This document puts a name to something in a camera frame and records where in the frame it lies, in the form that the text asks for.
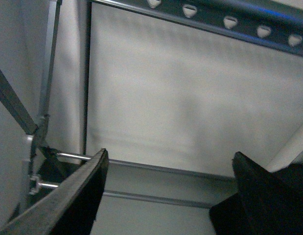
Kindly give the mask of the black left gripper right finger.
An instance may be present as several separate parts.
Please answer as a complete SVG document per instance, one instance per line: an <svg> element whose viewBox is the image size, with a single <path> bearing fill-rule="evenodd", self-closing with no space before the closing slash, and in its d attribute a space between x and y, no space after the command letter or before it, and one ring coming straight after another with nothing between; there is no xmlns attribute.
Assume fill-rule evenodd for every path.
<svg viewBox="0 0 303 235"><path fill-rule="evenodd" d="M256 235L303 235L303 165L269 172L236 152L233 171Z"/></svg>

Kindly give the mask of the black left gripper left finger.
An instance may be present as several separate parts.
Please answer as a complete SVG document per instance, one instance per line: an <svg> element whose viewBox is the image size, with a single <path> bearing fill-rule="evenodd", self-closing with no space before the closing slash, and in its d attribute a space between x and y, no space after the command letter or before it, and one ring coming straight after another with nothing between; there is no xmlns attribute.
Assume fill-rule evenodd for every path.
<svg viewBox="0 0 303 235"><path fill-rule="evenodd" d="M108 151L103 148L59 187L4 225L0 235L89 235L108 166Z"/></svg>

